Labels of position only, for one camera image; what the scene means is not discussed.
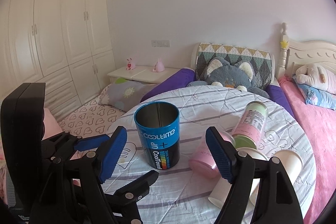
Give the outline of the white bedside table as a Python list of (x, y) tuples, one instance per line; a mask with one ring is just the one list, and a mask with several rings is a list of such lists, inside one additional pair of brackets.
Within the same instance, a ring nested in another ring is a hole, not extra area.
[(121, 67), (108, 73), (108, 77), (111, 83), (115, 79), (121, 77), (131, 81), (160, 84), (179, 71), (179, 69), (176, 68), (165, 68), (163, 72), (153, 72), (152, 69), (152, 67), (147, 66), (137, 66), (132, 70), (127, 70), (126, 67)]

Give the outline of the heart pattern bed sheet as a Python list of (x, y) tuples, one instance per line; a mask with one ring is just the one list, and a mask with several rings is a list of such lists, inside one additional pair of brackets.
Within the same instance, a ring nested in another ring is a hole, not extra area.
[(98, 104), (110, 86), (111, 84), (106, 86), (99, 96), (60, 121), (61, 129), (83, 138), (105, 134), (110, 125), (125, 113), (113, 106)]

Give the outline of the white pink plush toy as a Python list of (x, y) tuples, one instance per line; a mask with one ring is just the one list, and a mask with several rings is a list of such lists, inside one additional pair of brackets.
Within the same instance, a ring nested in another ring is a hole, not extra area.
[(299, 67), (295, 71), (295, 76), (299, 84), (305, 84), (330, 94), (336, 92), (335, 74), (319, 63), (310, 63)]

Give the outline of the grey bear plush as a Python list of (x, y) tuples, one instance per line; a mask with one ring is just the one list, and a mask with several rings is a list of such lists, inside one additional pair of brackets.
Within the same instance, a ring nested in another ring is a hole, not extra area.
[(203, 71), (202, 80), (190, 82), (187, 87), (203, 85), (234, 88), (269, 99), (268, 93), (257, 87), (254, 69), (248, 61), (231, 65), (222, 57), (215, 57)]

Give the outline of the purple bolster pillow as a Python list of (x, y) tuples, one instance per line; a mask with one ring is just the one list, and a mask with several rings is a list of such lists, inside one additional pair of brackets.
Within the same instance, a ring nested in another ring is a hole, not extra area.
[[(171, 90), (185, 88), (189, 86), (202, 86), (206, 84), (207, 83), (204, 81), (196, 80), (195, 72), (193, 70), (189, 68), (182, 68), (179, 71), (177, 71), (177, 73), (174, 73), (168, 79), (164, 80), (162, 83), (157, 85), (151, 91), (146, 93), (142, 97), (140, 102), (143, 102), (153, 96)], [(270, 99), (273, 102), (276, 102), (278, 105), (282, 106), (292, 117), (294, 117), (291, 106), (277, 81), (275, 83), (271, 83), (270, 85), (268, 85), (265, 91), (268, 93)]]

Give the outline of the blue black metal cup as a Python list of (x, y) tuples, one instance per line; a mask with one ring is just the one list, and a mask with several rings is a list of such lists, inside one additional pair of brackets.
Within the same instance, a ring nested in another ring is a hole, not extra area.
[(134, 121), (148, 163), (160, 170), (175, 166), (180, 158), (178, 108), (150, 102), (135, 112)]

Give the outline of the cream wooden bed headboard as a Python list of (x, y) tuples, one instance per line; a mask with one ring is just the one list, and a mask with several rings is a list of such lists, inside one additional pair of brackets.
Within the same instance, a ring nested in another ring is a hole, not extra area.
[(280, 57), (275, 69), (276, 79), (284, 75), (291, 77), (299, 67), (310, 63), (320, 63), (335, 73), (335, 44), (324, 40), (297, 42), (288, 36), (287, 30), (288, 25), (283, 22), (280, 41), (288, 41), (289, 45), (287, 50), (280, 48)]

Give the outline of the pink green cylindrical can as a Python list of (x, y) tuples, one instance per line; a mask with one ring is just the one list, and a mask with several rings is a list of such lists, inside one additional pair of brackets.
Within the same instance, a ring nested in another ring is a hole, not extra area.
[(232, 131), (235, 148), (256, 149), (264, 132), (267, 118), (268, 109), (262, 102), (250, 102)]

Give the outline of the grey flower pillow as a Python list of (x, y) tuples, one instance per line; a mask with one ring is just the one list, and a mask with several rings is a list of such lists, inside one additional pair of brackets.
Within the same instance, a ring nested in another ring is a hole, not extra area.
[(156, 86), (156, 84), (144, 84), (119, 77), (104, 88), (98, 104), (113, 106), (127, 112), (139, 104), (143, 96)]

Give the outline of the small pink cup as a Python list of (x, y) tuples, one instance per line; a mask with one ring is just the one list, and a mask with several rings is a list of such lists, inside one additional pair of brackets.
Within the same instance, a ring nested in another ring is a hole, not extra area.
[(220, 175), (213, 156), (206, 144), (206, 134), (201, 138), (197, 149), (189, 159), (189, 167), (193, 172), (205, 178), (216, 178)]

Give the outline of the pink rabbit figurine heart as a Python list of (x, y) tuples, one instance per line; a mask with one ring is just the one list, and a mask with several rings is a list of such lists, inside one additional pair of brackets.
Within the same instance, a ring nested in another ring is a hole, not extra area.
[(135, 63), (135, 60), (134, 60), (134, 59), (132, 59), (132, 58), (130, 57), (130, 58), (128, 58), (126, 61), (127, 61), (127, 65), (126, 65), (126, 70), (127, 70), (127, 71), (131, 71), (131, 70), (133, 70), (133, 69), (136, 68), (136, 63)]

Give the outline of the pink fluffy blanket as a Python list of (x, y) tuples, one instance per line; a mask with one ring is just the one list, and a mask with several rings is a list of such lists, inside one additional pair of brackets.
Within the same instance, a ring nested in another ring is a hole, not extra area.
[(289, 77), (282, 76), (278, 82), (313, 148), (316, 186), (311, 206), (303, 220), (313, 223), (335, 191), (335, 111), (307, 105), (301, 91)]

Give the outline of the blue cartoon pillow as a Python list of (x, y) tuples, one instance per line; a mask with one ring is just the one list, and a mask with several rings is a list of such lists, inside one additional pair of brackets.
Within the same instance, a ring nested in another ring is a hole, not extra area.
[(296, 80), (296, 76), (293, 76), (293, 80), (307, 105), (314, 105), (335, 110), (336, 100), (334, 94), (330, 94), (326, 91), (316, 89), (306, 84), (299, 84)]

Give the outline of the yellow star sticker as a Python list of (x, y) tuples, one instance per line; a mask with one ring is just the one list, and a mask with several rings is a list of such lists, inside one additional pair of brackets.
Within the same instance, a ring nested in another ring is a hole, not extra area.
[(287, 50), (288, 49), (288, 45), (289, 45), (288, 41), (285, 41), (285, 40), (280, 41), (280, 47), (281, 47), (281, 49)]

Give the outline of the white paper cup left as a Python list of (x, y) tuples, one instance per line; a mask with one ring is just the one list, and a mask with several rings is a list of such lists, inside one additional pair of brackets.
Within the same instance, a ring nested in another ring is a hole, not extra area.
[[(237, 151), (244, 151), (248, 155), (250, 155), (253, 159), (265, 160), (268, 158), (260, 151), (254, 148), (249, 147), (241, 147), (238, 148)], [(221, 209), (223, 204), (230, 192), (231, 184), (224, 178), (220, 178), (210, 196), (208, 197), (209, 201), (214, 204), (216, 207)]]

